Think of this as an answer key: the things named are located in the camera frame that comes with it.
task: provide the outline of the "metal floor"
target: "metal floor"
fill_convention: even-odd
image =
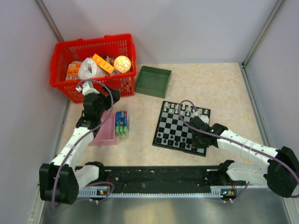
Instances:
[[[40,224],[290,224],[283,199],[268,189],[248,189],[234,204],[209,198],[110,198],[61,205],[46,203]]]

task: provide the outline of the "red plastic basket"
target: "red plastic basket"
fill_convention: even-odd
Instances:
[[[51,60],[50,84],[57,87],[74,103],[82,103],[82,93],[76,91],[79,80],[65,81],[68,66],[73,61],[84,61],[94,54],[116,58],[127,56],[132,63],[130,72],[125,74],[95,78],[113,89],[121,90],[121,96],[132,96],[135,93],[136,51],[131,34],[106,35],[104,38],[57,43]],[[94,88],[101,91],[99,84]]]

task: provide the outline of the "green tray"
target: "green tray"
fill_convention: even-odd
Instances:
[[[135,84],[135,92],[165,98],[170,78],[171,70],[142,66]]]

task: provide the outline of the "white wall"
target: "white wall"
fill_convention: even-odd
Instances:
[[[299,1],[288,0],[247,71],[273,146],[299,156]]]
[[[0,223],[22,224],[67,101],[49,85],[56,39],[35,2],[2,2],[0,29]]]
[[[44,0],[65,40],[131,33],[139,63],[243,62],[277,0]]]

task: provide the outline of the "pink tray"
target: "pink tray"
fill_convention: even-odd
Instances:
[[[109,113],[103,113],[101,121],[105,120]],[[101,126],[97,136],[89,143],[90,146],[111,146],[116,145],[115,137],[115,113],[112,112],[108,120]]]

